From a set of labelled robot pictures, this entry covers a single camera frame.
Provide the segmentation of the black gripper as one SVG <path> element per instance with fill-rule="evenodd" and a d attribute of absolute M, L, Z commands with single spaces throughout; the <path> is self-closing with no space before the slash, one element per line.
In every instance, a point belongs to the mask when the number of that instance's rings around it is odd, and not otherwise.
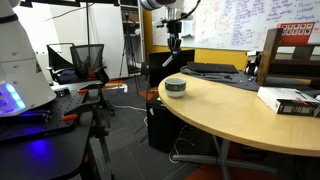
<path fill-rule="evenodd" d="M 180 48 L 181 39 L 179 38 L 179 34 L 181 33 L 182 23 L 180 21 L 169 21 L 166 25 L 167 32 L 169 34 L 167 43 L 170 51 L 170 55 L 179 54 L 182 50 Z"/>

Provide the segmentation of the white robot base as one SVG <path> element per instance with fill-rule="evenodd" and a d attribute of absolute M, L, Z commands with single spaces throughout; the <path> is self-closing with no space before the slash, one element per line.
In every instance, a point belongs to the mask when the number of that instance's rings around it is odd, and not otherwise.
<path fill-rule="evenodd" d="M 0 0 L 0 117 L 10 117 L 56 98 L 14 7 L 21 0 Z"/>

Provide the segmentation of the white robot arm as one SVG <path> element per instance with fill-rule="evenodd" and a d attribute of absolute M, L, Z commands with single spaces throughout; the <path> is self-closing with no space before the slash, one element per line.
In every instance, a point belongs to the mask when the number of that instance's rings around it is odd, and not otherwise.
<path fill-rule="evenodd" d="M 184 0 L 139 0 L 140 5 L 148 11 L 166 8 L 167 15 L 164 19 L 155 22 L 154 25 L 166 27 L 168 38 L 167 45 L 172 55 L 176 55 L 180 51 L 181 39 L 179 34 L 182 30 L 182 20 L 188 19 L 197 9 L 201 0 L 197 0 L 196 5 L 189 11 L 183 9 Z"/>

